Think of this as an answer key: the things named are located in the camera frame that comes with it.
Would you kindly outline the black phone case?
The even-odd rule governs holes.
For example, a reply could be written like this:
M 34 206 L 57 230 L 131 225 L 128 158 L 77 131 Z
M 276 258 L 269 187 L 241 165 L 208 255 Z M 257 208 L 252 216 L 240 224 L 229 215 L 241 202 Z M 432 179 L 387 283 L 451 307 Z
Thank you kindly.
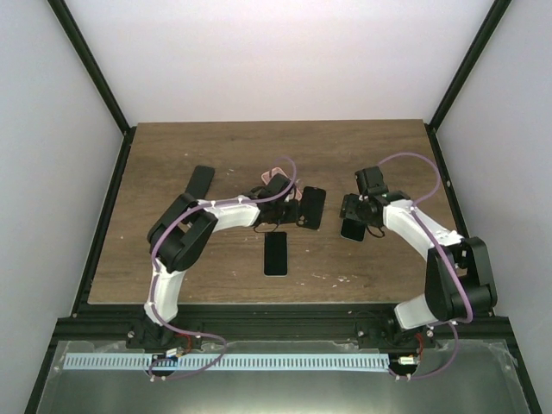
M 297 225 L 305 229 L 319 230 L 323 217 L 326 191 L 306 186 L 298 204 Z

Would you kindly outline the pink phone case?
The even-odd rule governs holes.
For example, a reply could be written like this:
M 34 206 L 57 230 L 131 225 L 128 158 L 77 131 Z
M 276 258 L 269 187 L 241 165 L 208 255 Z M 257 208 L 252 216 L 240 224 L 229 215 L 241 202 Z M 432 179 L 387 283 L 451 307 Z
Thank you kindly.
M 280 167 L 277 167 L 277 166 L 268 171 L 263 172 L 260 178 L 261 178 L 261 181 L 265 185 L 267 185 L 270 182 L 270 180 L 278 174 L 287 178 L 287 174 Z

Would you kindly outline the teal edged black phone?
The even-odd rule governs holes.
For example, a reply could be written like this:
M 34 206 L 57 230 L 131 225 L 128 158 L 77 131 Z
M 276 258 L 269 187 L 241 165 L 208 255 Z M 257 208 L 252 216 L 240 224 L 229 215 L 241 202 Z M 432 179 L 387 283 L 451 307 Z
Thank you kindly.
M 340 236 L 353 242 L 362 242 L 365 237 L 366 228 L 362 223 L 354 220 L 343 219 Z

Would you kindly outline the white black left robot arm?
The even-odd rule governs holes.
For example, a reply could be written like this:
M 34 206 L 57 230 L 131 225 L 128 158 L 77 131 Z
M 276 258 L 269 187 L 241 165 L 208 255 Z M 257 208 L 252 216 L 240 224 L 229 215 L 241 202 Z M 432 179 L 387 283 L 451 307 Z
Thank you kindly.
M 294 186 L 293 178 L 277 173 L 266 185 L 235 198 L 209 201 L 185 192 L 165 211 L 147 235 L 152 280 L 144 304 L 151 320 L 145 335 L 156 348 L 167 348 L 175 341 L 176 327 L 170 321 L 178 314 L 180 288 L 211 236 L 277 223 Z

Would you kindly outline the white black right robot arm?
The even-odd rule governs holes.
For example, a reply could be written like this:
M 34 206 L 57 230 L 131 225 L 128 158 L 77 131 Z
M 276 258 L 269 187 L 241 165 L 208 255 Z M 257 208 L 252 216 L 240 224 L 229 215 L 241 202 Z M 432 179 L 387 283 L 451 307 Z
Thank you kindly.
M 386 342 L 401 348 L 414 329 L 447 322 L 471 323 L 498 302 L 486 244 L 446 229 L 423 213 L 402 191 L 390 191 L 377 166 L 357 171 L 356 194 L 343 197 L 342 237 L 361 241 L 376 229 L 399 235 L 425 260 L 423 294 L 397 304 L 395 317 L 383 326 Z

